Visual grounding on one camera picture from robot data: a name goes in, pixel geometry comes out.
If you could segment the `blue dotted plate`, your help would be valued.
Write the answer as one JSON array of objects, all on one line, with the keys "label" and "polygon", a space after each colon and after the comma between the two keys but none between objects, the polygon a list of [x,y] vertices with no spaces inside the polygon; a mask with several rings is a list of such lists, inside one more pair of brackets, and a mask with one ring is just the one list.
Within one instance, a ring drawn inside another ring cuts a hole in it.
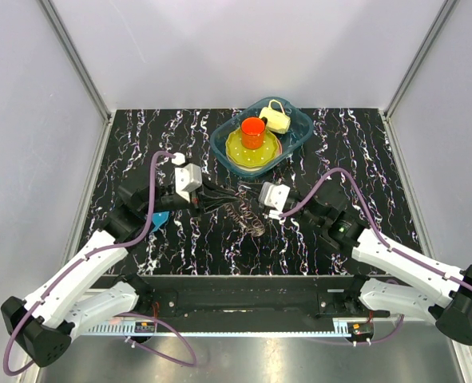
[{"label": "blue dotted plate", "polygon": [[169,221],[168,211],[153,213],[150,231],[156,232],[160,230],[168,221]]}]

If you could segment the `yellow dotted plate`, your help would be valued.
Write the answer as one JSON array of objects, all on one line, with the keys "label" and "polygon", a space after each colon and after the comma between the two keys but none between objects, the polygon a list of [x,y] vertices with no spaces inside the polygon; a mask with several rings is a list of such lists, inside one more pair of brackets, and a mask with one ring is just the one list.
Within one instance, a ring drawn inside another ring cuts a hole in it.
[{"label": "yellow dotted plate", "polygon": [[236,165],[247,168],[263,168],[277,158],[282,147],[277,136],[271,132],[264,132],[264,141],[257,149],[243,146],[243,136],[240,129],[231,132],[225,141],[226,156]]}]

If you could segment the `orange cup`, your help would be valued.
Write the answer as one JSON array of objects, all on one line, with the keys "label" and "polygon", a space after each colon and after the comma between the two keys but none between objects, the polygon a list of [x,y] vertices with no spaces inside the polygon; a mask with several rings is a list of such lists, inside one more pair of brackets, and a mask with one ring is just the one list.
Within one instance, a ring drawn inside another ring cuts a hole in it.
[{"label": "orange cup", "polygon": [[247,149],[258,149],[264,143],[265,123],[258,117],[249,117],[241,124],[241,141]]}]

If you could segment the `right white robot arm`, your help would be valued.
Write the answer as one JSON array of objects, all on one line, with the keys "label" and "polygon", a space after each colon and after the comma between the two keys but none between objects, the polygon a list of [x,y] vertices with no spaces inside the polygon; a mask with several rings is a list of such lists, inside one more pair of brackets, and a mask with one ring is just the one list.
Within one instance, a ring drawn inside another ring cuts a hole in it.
[{"label": "right white robot arm", "polygon": [[302,199],[293,191],[284,208],[297,208],[296,218],[318,227],[325,250],[401,281],[392,286],[371,277],[359,278],[342,298],[348,314],[357,317],[367,310],[405,314],[435,325],[453,341],[472,345],[472,265],[461,269],[441,263],[373,231],[339,187],[324,185],[306,203]]}]

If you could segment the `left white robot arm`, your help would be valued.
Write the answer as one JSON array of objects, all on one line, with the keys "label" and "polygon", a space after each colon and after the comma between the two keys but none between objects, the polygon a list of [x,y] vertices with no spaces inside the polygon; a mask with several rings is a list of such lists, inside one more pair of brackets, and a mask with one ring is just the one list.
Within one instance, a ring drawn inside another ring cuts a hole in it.
[{"label": "left white robot arm", "polygon": [[82,301],[81,296],[113,265],[134,250],[155,227],[154,216],[167,211],[213,211],[237,200],[236,193],[207,179],[159,187],[154,182],[125,180],[117,190],[115,208],[86,245],[53,277],[25,298],[9,297],[1,306],[10,340],[4,353],[4,370],[10,351],[19,345],[31,361],[46,367],[71,343],[95,325],[131,312],[155,314],[154,290],[135,274],[123,275],[103,293]]}]

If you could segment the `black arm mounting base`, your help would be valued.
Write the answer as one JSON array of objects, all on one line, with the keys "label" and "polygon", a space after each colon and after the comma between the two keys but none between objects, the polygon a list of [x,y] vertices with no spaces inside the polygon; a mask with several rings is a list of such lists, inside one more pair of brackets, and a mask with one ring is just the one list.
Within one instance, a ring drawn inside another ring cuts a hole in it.
[{"label": "black arm mounting base", "polygon": [[193,312],[297,311],[311,318],[366,318],[358,300],[363,276],[103,275],[98,289],[129,282],[143,294],[140,313],[177,318]]}]

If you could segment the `cream yellow mug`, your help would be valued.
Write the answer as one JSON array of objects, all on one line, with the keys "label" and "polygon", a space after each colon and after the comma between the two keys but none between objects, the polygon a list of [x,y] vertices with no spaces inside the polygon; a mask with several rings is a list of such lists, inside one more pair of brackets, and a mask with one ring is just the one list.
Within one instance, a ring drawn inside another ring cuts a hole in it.
[{"label": "cream yellow mug", "polygon": [[278,134],[285,134],[291,126],[291,118],[285,112],[280,101],[271,99],[260,111],[259,118],[265,121],[267,129]]}]

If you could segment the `teal transparent plastic bin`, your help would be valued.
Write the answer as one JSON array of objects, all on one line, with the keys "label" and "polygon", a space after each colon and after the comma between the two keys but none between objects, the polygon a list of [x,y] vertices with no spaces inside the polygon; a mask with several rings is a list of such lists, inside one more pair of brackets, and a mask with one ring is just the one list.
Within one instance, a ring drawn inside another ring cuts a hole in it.
[{"label": "teal transparent plastic bin", "polygon": [[230,172],[255,178],[271,171],[311,138],[313,121],[281,97],[265,97],[215,129],[210,146]]}]

